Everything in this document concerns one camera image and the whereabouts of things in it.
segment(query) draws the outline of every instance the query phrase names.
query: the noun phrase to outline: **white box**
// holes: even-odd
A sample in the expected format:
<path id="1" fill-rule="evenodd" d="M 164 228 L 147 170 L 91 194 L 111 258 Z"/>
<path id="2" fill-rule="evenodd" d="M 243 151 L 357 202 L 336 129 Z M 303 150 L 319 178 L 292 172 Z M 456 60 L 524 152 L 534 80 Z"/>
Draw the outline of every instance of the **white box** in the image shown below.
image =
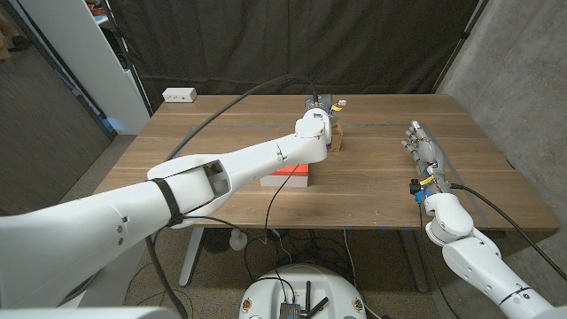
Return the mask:
<path id="1" fill-rule="evenodd" d="M 197 92 L 195 88 L 167 88 L 161 95 L 166 102 L 193 102 Z"/>

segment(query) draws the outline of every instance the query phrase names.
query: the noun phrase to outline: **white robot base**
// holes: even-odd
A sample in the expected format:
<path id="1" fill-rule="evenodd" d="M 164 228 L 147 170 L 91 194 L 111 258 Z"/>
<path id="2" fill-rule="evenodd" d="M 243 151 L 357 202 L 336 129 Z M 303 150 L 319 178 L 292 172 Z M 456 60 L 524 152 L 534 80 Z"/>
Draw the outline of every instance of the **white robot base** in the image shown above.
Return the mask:
<path id="1" fill-rule="evenodd" d="M 293 288 L 278 280 L 279 276 L 287 281 Z M 307 294 L 307 282 L 310 284 L 310 293 Z M 295 296 L 295 310 L 301 310 L 301 316 L 309 313 L 325 299 L 328 301 L 311 316 L 314 319 L 340 318 L 340 319 L 362 319 L 366 318 L 366 312 L 362 297 L 354 286 L 342 276 L 313 264 L 292 264 L 283 266 L 275 271 L 270 271 L 253 283 L 242 298 L 240 305 L 240 319 L 268 319 L 282 318 L 280 311 L 284 303 L 284 289 L 287 295 L 287 303 L 293 304 Z M 299 313 L 286 313 L 287 318 L 299 319 Z"/>

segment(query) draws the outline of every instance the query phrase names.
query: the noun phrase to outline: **yellow object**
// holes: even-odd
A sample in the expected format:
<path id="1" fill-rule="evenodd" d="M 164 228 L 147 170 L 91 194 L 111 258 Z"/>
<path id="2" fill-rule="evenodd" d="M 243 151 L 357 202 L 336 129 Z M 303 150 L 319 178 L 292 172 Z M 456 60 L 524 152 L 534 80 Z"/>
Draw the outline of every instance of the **yellow object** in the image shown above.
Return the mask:
<path id="1" fill-rule="evenodd" d="M 426 179 L 422 180 L 421 182 L 419 182 L 422 186 L 424 186 L 425 184 L 431 182 L 432 180 L 434 180 L 435 177 L 433 177 L 433 175 L 427 177 Z"/>

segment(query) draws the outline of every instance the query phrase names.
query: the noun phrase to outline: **black strap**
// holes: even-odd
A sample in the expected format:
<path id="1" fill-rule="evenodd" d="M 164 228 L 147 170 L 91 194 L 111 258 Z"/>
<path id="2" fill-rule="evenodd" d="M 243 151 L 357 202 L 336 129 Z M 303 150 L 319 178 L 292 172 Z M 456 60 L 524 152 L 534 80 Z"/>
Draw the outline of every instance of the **black strap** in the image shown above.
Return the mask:
<path id="1" fill-rule="evenodd" d="M 177 201 L 175 200 L 174 193 L 171 191 L 169 184 L 163 178 L 154 178 L 151 181 L 158 185 L 159 190 L 163 194 L 163 197 L 166 199 L 167 206 L 169 207 L 171 218 L 169 219 L 169 223 L 167 224 L 167 226 L 171 227 L 173 225 L 182 223 L 183 215 L 179 211 L 179 206 L 177 205 Z"/>

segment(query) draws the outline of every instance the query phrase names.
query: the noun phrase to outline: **gray wall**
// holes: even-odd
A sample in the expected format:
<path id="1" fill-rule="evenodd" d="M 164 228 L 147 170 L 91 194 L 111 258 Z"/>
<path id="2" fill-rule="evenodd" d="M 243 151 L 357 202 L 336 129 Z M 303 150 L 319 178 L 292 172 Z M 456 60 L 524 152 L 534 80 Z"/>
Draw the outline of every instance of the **gray wall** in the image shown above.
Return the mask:
<path id="1" fill-rule="evenodd" d="M 509 162 L 567 222 L 567 2 L 491 0 L 437 93 L 456 98 Z M 532 234 L 547 237 L 549 234 Z M 566 231 L 539 242 L 567 270 Z M 567 304 L 567 284 L 515 234 L 497 243 L 506 262 L 555 306 Z M 462 314 L 491 317 L 480 293 L 455 300 L 475 305 Z"/>

